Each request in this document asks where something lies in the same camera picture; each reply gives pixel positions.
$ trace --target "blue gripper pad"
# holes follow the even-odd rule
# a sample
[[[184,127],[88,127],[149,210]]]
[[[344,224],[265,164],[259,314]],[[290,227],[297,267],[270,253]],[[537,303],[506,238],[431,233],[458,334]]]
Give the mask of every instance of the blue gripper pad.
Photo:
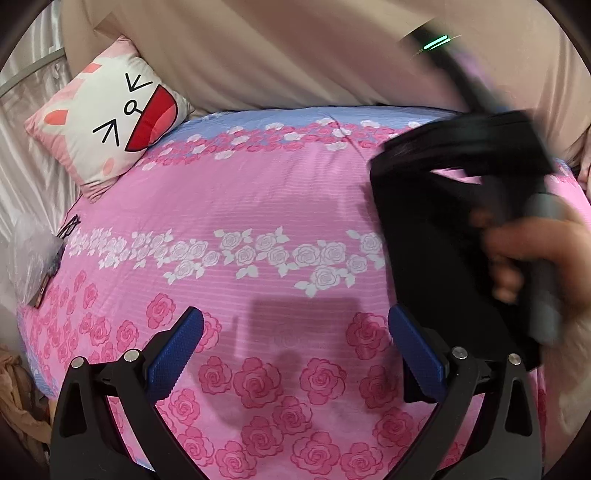
[[[170,395],[203,335],[199,310],[187,310],[177,322],[180,325],[173,327],[176,331],[147,369],[146,397],[153,404]]]
[[[395,306],[388,314],[388,326],[423,394],[442,402],[447,391],[445,367],[423,338],[418,324],[410,320],[402,308]]]

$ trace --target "pink and white pillow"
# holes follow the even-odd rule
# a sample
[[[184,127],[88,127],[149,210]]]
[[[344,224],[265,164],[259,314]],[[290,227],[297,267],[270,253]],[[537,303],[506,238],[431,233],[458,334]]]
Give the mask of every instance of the pink and white pillow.
[[[25,122],[95,202],[192,111],[120,36]]]

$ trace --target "metal screw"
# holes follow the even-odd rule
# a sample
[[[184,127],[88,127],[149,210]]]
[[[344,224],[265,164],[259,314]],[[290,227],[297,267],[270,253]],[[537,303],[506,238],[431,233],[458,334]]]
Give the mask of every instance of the metal screw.
[[[468,358],[467,350],[462,346],[457,346],[452,350],[452,355],[458,360],[465,360]]]
[[[123,358],[125,358],[126,362],[135,362],[139,358],[139,352],[135,348],[127,350],[123,354]]]
[[[517,355],[517,353],[511,353],[509,355],[509,362],[513,365],[520,365],[521,364],[521,357]]]
[[[72,368],[80,368],[82,365],[84,365],[84,357],[77,356],[74,360],[72,360],[70,365]]]

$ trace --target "bed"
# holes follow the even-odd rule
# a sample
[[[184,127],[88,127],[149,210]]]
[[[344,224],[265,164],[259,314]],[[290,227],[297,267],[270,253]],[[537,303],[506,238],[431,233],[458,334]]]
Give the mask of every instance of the bed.
[[[203,338],[157,408],[209,478],[383,478],[432,406],[402,400],[367,162],[389,138],[451,115],[332,107],[184,123],[100,201],[69,212],[82,222],[58,275],[40,310],[19,311],[39,386],[55,399],[75,356],[112,361],[196,306]],[[591,225],[566,164],[548,183]],[[531,378],[544,428],[543,375]],[[111,408],[145,464],[116,399]]]

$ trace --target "clear plastic bag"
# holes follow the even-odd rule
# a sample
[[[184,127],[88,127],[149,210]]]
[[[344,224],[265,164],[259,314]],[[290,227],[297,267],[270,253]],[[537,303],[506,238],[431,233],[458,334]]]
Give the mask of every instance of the clear plastic bag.
[[[8,244],[8,278],[17,300],[28,304],[39,288],[63,240],[30,215],[22,214]]]

